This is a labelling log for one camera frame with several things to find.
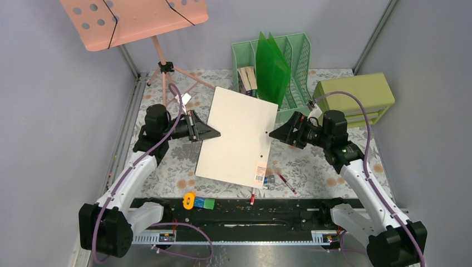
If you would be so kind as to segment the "green file organizer rack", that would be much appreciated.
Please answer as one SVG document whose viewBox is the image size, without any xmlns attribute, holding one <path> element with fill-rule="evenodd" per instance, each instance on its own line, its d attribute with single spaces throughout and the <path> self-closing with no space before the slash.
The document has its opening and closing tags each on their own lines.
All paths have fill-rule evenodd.
<svg viewBox="0 0 472 267">
<path fill-rule="evenodd" d="M 291 81 L 276 117 L 276 123 L 285 123 L 295 111 L 304 115 L 310 112 L 307 103 L 313 98 L 312 93 L 309 92 L 307 80 L 311 44 L 305 33 L 274 37 L 274 41 L 291 67 Z M 232 44 L 232 90 L 235 92 L 241 92 L 242 89 L 238 69 L 255 66 L 257 45 L 257 39 Z"/>
</svg>

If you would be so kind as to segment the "olive green drawer box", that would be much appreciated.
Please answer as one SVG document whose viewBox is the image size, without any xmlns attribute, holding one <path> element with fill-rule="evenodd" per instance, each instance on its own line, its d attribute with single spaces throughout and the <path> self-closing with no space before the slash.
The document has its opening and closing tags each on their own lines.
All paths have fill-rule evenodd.
<svg viewBox="0 0 472 267">
<path fill-rule="evenodd" d="M 342 111 L 349 128 L 366 125 L 362 110 L 356 100 L 363 105 L 370 125 L 377 123 L 395 103 L 395 98 L 383 73 L 319 81 L 312 97 L 323 112 Z"/>
</svg>

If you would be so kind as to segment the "beige notebook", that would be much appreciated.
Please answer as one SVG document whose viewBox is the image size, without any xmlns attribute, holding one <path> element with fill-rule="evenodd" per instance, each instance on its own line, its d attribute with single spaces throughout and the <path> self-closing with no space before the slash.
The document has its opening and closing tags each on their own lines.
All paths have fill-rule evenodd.
<svg viewBox="0 0 472 267">
<path fill-rule="evenodd" d="M 207 124 L 220 136 L 202 142 L 196 176 L 261 189 L 277 110 L 275 103 L 216 87 Z"/>
</svg>

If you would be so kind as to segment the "purple paperback book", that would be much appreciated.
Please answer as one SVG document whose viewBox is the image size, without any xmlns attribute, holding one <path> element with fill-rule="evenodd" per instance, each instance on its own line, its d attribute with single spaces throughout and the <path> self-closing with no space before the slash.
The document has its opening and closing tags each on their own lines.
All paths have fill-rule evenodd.
<svg viewBox="0 0 472 267">
<path fill-rule="evenodd" d="M 244 67 L 238 69 L 238 83 L 240 93 L 250 96 L 252 89 L 250 87 L 247 72 Z"/>
</svg>

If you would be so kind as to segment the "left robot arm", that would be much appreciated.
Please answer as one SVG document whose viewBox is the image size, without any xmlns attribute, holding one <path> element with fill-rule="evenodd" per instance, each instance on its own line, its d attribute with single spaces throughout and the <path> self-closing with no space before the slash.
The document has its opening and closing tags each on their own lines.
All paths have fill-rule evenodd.
<svg viewBox="0 0 472 267">
<path fill-rule="evenodd" d="M 78 212 L 81 248 L 93 256 L 101 253 L 121 258 L 137 234 L 154 224 L 161 229 L 170 226 L 173 215 L 158 202 L 146 202 L 130 211 L 134 198 L 162 162 L 170 140 L 198 142 L 220 136 L 193 110 L 180 107 L 177 117 L 171 118 L 164 105 L 149 106 L 128 167 L 94 204 L 83 204 Z"/>
</svg>

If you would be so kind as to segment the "yellow blue green toy block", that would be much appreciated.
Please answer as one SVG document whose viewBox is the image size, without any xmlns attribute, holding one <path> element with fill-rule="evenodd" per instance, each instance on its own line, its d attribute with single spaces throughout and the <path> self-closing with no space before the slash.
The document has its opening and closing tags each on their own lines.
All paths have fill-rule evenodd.
<svg viewBox="0 0 472 267">
<path fill-rule="evenodd" d="M 195 192 L 188 192 L 183 197 L 183 207 L 186 210 L 193 208 L 213 210 L 214 206 L 215 199 L 197 196 Z"/>
</svg>

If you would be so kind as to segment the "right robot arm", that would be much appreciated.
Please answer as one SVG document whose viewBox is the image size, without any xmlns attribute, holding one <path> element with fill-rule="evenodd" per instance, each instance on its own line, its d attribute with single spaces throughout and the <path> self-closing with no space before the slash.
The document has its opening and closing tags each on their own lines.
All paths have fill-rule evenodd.
<svg viewBox="0 0 472 267">
<path fill-rule="evenodd" d="M 336 200 L 334 206 L 319 214 L 324 228 L 340 226 L 349 232 L 366 248 L 373 266 L 425 266 L 426 227 L 420 221 L 411 221 L 385 193 L 367 164 L 367 154 L 348 140 L 343 112 L 325 112 L 320 126 L 295 112 L 269 136 L 299 149 L 308 144 L 322 148 L 326 161 L 347 181 L 369 215 L 365 218 Z"/>
</svg>

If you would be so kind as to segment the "green plastic folder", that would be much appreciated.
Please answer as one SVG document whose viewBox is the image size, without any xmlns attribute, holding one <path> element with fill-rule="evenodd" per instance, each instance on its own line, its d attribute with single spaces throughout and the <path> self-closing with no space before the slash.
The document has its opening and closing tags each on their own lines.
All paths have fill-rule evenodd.
<svg viewBox="0 0 472 267">
<path fill-rule="evenodd" d="M 255 74 L 259 98 L 281 107 L 290 81 L 291 67 L 272 34 L 265 36 L 259 33 Z"/>
</svg>

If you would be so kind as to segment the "treehouse paperback book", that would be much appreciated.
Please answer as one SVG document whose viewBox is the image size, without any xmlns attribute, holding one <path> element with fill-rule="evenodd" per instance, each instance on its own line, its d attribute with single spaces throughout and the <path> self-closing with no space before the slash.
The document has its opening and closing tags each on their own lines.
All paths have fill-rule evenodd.
<svg viewBox="0 0 472 267">
<path fill-rule="evenodd" d="M 252 97 L 257 97 L 257 79 L 255 77 L 255 68 L 253 66 L 245 67 L 247 74 L 250 92 Z"/>
</svg>

